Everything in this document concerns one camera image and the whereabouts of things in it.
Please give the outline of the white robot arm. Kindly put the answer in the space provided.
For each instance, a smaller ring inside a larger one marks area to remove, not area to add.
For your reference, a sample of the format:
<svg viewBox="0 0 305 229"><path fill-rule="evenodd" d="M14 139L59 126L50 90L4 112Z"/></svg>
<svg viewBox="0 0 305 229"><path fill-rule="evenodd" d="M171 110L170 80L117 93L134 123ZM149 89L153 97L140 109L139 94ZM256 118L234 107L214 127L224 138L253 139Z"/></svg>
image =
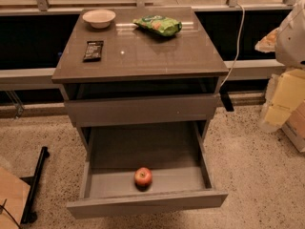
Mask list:
<svg viewBox="0 0 305 229"><path fill-rule="evenodd" d="M256 45L260 52L275 52L286 67L270 78L258 126L266 133L281 128L305 99L305 0L297 2L280 26Z"/></svg>

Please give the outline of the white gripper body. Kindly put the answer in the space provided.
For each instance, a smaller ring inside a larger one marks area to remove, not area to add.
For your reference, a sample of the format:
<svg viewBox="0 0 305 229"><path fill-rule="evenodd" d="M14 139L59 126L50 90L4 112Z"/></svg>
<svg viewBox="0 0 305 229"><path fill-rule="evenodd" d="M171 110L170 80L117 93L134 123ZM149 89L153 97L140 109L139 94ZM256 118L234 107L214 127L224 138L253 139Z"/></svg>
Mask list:
<svg viewBox="0 0 305 229"><path fill-rule="evenodd" d="M258 127L266 133L280 129L305 99L305 71L292 69L273 74L265 93Z"/></svg>

